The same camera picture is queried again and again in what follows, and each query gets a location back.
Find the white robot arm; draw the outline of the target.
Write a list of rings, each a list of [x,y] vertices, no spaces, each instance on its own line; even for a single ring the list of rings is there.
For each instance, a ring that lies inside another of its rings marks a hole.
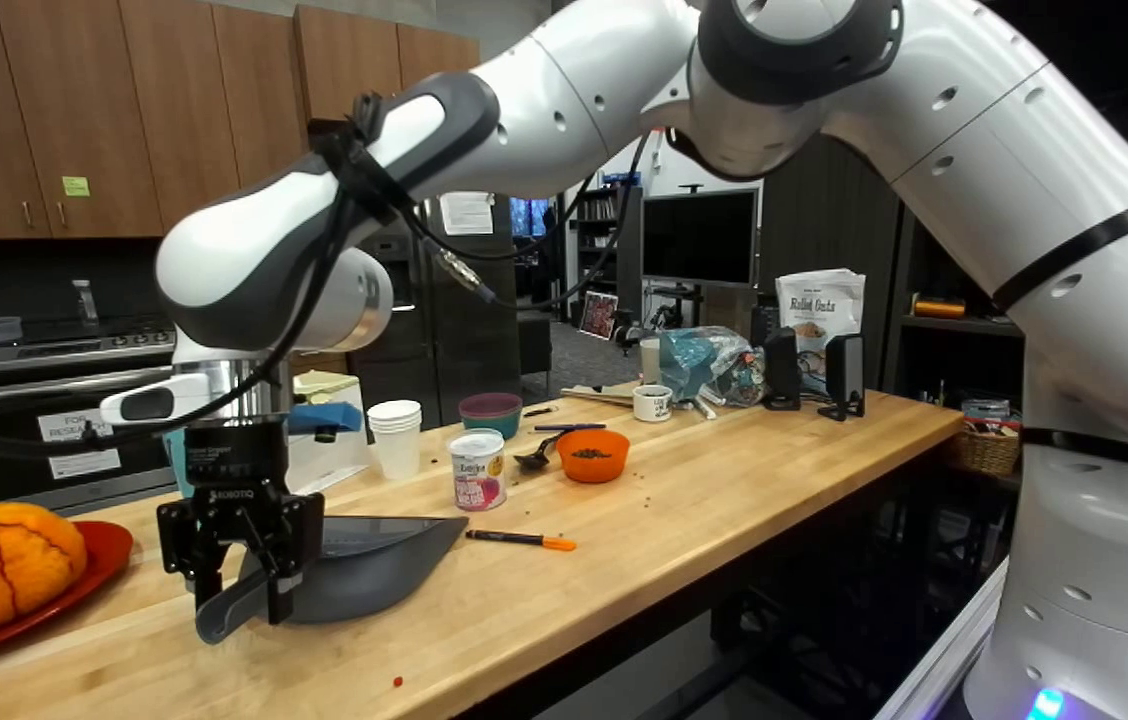
[[[798,264],[908,219],[1025,340],[1008,586],[966,720],[1128,720],[1128,139],[983,0],[572,0],[157,254],[186,399],[344,345],[362,236],[448,194],[561,194],[638,138],[751,186]]]

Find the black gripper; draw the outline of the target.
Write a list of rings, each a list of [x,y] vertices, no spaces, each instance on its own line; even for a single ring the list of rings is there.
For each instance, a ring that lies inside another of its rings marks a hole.
[[[174,501],[157,510],[169,572],[182,572],[196,605],[220,593],[220,563],[244,543],[269,572],[269,620],[290,618],[290,593],[318,543],[322,501],[283,484],[281,422],[196,422],[170,434]]]

